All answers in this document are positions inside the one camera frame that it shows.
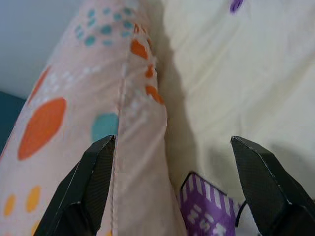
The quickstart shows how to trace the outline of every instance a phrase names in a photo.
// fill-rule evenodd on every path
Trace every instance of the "teal dot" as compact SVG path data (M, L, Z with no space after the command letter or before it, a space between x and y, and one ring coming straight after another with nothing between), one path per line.
M110 13L110 8L109 7L107 7L107 8L105 8L104 10L103 10L103 13L105 14L105 15L107 15L107 14L109 14Z
M88 36L84 43L87 47L92 46L95 43L95 37L93 35Z
M75 28L75 32L78 32L78 31L80 31L81 30L81 26L77 26L76 28Z
M130 15L132 14L130 8L125 8L125 9L124 9L124 13L125 13L126 15L128 15L128 16L130 16Z
M129 21L124 21L124 27L126 29L131 29L131 28L133 28L133 24Z
M115 13L115 14L114 14L114 20L115 20L115 21L120 21L122 18L123 18L123 17L122 17L122 15L121 15L120 13Z
M127 37L129 37L129 36L131 36L131 33L130 33L129 31L124 31L124 32L122 32L122 37L123 37L123 38L127 38Z
M80 32L77 32L76 36L77 36L77 39L82 39L83 38L83 31L80 31Z
M112 45L113 45L113 41L111 41L111 40L105 40L105 41L103 41L103 45L104 45L104 46L107 46L107 47L112 46Z
M100 29L100 32L102 34L105 34L105 35L109 35L112 33L112 27L110 25L104 25L101 29Z
M118 134L119 118L115 113L98 116L92 125L92 141L96 142L108 135Z
M93 17L95 15L95 10L94 9L91 9L89 12L88 12L88 17Z
M88 22L88 27L91 27L95 24L95 18L90 19L90 21Z

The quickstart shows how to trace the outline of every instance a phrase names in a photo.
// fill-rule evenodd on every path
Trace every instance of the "yellow dot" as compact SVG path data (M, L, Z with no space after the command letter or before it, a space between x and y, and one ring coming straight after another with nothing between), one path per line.
M36 209L38 203L39 203L39 197L40 197L40 186L36 186L31 189L27 201L26 201L26 211L32 212Z
M37 229L39 225L39 220L35 222L35 224L33 225L33 227L31 228L31 236L33 236L35 234L35 231Z
M14 205L15 205L15 195L11 194L8 199L6 200L5 206L4 206L4 216L7 217L9 215L11 215L11 213L13 212L14 209Z

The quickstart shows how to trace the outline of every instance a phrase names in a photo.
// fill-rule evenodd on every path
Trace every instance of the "polka dot fabric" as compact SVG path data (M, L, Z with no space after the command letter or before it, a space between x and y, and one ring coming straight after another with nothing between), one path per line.
M32 236L59 183L107 135L117 143L97 235L185 234L148 18L141 0L126 2L85 1L35 84L0 157L0 236Z

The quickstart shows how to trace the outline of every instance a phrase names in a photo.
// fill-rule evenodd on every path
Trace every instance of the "cream bedsheet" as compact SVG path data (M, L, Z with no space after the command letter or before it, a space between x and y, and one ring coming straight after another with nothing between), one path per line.
M196 171L244 199L229 143L272 151L315 197L315 2L150 0L166 150L179 190Z

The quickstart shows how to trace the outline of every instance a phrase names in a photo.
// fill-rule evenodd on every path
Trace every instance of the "purple fabric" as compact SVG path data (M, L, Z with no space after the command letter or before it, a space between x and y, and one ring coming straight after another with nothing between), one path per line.
M195 173L179 195L188 236L235 236L239 204Z
M242 3L243 3L243 0L233 0L232 4L230 6L230 12L235 13L238 10L238 8L240 8Z

